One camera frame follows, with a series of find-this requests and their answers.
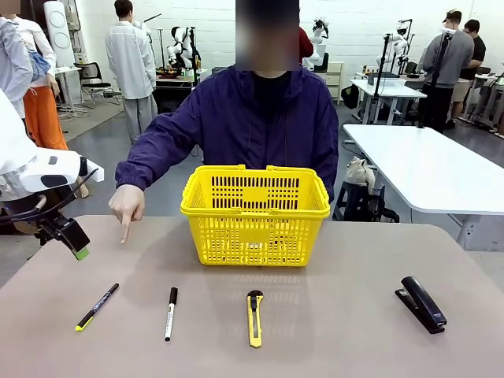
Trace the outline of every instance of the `basket rim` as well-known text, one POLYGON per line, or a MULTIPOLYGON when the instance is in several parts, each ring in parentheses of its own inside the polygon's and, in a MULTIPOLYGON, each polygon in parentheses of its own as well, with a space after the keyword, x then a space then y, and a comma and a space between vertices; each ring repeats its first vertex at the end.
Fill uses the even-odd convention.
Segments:
POLYGON ((203 165, 197 167, 195 172, 189 177, 186 187, 183 190, 182 202, 180 203, 180 212, 188 216, 199 216, 199 217, 243 217, 243 218, 259 218, 266 219, 270 217, 285 217, 285 218, 295 218, 295 219, 321 219, 326 218, 331 213, 331 205, 329 204, 329 196, 325 190, 324 183, 322 179, 317 175, 313 169, 309 168, 292 168, 292 167, 276 167, 273 165, 268 165, 266 169, 246 169, 245 165, 203 165), (315 179, 317 185, 317 192, 322 198, 325 207, 321 210, 296 210, 296 209, 271 209, 268 212, 250 212, 241 211, 239 208, 231 209, 206 209, 206 208, 191 208, 187 201, 189 199, 190 190, 193 188, 193 181, 196 180, 198 174, 202 171, 280 171, 280 172, 307 172, 310 173, 315 179))

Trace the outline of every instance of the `white bag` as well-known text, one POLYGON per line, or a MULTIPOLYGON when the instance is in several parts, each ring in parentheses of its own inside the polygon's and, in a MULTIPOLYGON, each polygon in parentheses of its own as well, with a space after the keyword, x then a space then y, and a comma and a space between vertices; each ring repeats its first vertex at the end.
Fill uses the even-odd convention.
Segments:
POLYGON ((368 162, 364 159, 354 159, 346 166, 345 182, 358 185, 360 187, 368 187, 369 194, 375 187, 375 174, 368 167, 368 162))

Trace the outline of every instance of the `person in white shirt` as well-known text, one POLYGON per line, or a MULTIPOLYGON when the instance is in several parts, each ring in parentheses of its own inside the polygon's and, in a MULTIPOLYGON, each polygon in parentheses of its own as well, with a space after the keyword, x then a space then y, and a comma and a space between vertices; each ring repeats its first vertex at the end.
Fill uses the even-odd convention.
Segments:
POLYGON ((0 17, 0 89, 23 119, 23 97, 32 77, 32 63, 16 26, 0 17))
MULTIPOLYGON (((24 111, 26 112, 26 125, 28 134, 39 147, 53 150, 68 150, 68 146, 61 131, 57 116, 56 101, 54 96, 59 95, 59 86, 56 76, 56 53, 49 44, 42 28, 34 21, 25 20, 15 14, 7 14, 17 26, 21 38, 30 49, 39 51, 50 64, 46 77, 33 82, 30 90, 24 96, 24 111)), ((86 198, 89 191, 85 185, 80 187, 80 197, 86 198)))
POLYGON ((133 4, 117 0, 119 22, 106 36, 109 66, 123 94, 129 138, 135 144, 158 115, 152 95, 156 87, 156 65, 144 30, 133 26, 133 4))

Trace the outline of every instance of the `man in black t-shirt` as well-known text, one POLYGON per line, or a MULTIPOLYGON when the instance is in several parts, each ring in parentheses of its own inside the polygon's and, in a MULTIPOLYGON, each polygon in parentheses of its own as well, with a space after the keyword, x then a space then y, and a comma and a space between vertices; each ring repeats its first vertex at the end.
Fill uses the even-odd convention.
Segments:
POLYGON ((455 127, 455 120, 460 117, 464 109, 464 101, 469 92, 470 87, 473 85, 473 80, 476 76, 478 67, 483 64, 487 47, 483 40, 478 35, 480 32, 480 22, 478 20, 469 20, 464 26, 464 32, 469 34, 474 41, 474 54, 471 63, 467 69, 462 69, 460 72, 461 79, 466 79, 469 82, 458 83, 455 86, 452 102, 454 107, 451 113, 451 120, 448 121, 447 128, 455 127))

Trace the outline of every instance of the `orange pants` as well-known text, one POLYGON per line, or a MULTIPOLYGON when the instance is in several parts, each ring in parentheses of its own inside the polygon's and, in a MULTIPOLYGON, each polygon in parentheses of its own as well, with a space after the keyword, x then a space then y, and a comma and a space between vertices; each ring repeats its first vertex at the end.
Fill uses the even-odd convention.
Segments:
POLYGON ((53 150, 68 149, 50 87, 28 89, 24 96, 24 112, 30 138, 37 146, 53 150))

